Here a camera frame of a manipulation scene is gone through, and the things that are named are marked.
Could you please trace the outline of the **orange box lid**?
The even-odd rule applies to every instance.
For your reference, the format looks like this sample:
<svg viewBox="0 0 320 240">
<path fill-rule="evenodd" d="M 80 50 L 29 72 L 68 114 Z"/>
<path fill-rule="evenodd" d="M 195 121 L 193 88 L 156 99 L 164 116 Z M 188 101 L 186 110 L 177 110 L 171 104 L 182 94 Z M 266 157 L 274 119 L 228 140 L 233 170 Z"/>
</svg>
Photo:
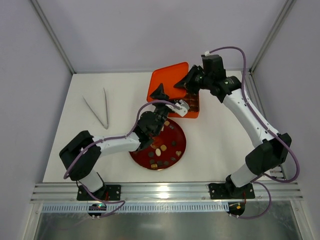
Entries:
<svg viewBox="0 0 320 240">
<path fill-rule="evenodd" d="M 169 96 L 169 99 L 182 99 L 187 91 L 184 88 L 175 88 L 174 85 L 181 81 L 189 71 L 189 64 L 181 62 L 174 65 L 166 66 L 155 70 L 150 78 L 149 88 L 146 100 L 153 101 L 151 94 L 163 84 L 164 93 Z"/>
</svg>

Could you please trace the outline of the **orange chocolate box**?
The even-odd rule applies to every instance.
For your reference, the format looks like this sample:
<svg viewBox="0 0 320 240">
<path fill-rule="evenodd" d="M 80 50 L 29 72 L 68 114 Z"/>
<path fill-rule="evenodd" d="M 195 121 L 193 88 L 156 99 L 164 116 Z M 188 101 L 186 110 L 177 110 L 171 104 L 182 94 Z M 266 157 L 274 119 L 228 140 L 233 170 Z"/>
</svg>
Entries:
<svg viewBox="0 0 320 240">
<path fill-rule="evenodd" d="M 192 93 L 186 92 L 185 95 L 182 96 L 181 94 L 173 93 L 169 95 L 169 99 L 175 102 L 179 100 L 183 100 L 188 104 L 189 110 L 187 114 L 184 116 L 184 118 L 196 119 L 199 116 L 200 98 L 198 94 L 192 94 Z"/>
</svg>

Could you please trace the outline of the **metal tongs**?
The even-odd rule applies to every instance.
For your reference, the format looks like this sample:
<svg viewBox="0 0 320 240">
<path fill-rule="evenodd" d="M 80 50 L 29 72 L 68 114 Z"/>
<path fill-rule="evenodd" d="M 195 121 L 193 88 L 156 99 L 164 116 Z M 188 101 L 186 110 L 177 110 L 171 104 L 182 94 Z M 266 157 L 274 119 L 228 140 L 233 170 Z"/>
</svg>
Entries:
<svg viewBox="0 0 320 240">
<path fill-rule="evenodd" d="M 102 127 L 109 129 L 107 91 L 103 87 L 95 91 L 89 91 L 82 95 L 82 98 Z"/>
</svg>

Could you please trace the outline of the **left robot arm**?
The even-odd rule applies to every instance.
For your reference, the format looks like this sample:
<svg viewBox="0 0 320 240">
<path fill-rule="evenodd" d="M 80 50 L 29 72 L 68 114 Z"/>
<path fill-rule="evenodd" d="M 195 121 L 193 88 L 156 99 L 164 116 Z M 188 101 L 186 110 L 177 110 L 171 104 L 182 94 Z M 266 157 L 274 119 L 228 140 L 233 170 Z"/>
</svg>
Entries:
<svg viewBox="0 0 320 240">
<path fill-rule="evenodd" d="M 138 110 L 132 129 L 123 135 L 94 137 L 87 130 L 76 135 L 59 153 L 66 172 L 64 179 L 80 184 L 82 193 L 93 199 L 107 199 L 107 186 L 94 170 L 99 158 L 119 152 L 135 152 L 148 148 L 158 136 L 170 112 L 180 110 L 180 105 L 169 100 L 163 85 L 154 91 L 153 111 Z"/>
</svg>

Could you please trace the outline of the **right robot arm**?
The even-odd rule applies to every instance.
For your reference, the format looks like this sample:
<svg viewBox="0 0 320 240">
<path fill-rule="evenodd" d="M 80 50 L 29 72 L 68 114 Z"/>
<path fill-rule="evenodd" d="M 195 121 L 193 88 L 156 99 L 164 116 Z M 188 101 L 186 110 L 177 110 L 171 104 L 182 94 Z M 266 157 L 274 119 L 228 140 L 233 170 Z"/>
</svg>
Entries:
<svg viewBox="0 0 320 240">
<path fill-rule="evenodd" d="M 249 106 L 251 100 L 241 81 L 236 76 L 227 76 L 221 56 L 203 55 L 202 66 L 193 65 L 174 87 L 189 94 L 210 91 L 235 115 L 252 142 L 254 149 L 245 157 L 245 163 L 221 185 L 229 198 L 242 197 L 253 180 L 285 161 L 288 154 L 285 146 L 291 144 L 291 137 L 280 134 L 254 106 Z"/>
</svg>

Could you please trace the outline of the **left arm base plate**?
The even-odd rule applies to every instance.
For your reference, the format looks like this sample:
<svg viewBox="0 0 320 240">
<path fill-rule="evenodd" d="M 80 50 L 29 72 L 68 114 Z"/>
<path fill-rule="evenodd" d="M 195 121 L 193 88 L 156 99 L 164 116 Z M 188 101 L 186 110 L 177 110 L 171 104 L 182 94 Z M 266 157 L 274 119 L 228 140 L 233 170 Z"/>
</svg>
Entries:
<svg viewBox="0 0 320 240">
<path fill-rule="evenodd" d="M 121 188 L 119 184 L 107 184 L 91 194 L 103 201 L 119 201 L 121 198 Z M 78 201 L 93 201 L 95 200 L 84 188 L 83 185 L 78 186 L 76 199 Z"/>
</svg>

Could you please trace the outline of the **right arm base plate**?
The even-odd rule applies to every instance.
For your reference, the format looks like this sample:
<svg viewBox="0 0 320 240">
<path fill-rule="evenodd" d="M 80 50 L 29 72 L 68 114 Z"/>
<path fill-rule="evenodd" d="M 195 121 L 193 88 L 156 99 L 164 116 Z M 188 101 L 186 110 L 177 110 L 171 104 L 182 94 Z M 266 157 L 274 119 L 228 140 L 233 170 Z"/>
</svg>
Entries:
<svg viewBox="0 0 320 240">
<path fill-rule="evenodd" d="M 232 182 L 210 183 L 208 185 L 212 200 L 254 199 L 255 192 L 251 183 L 235 187 Z"/>
</svg>

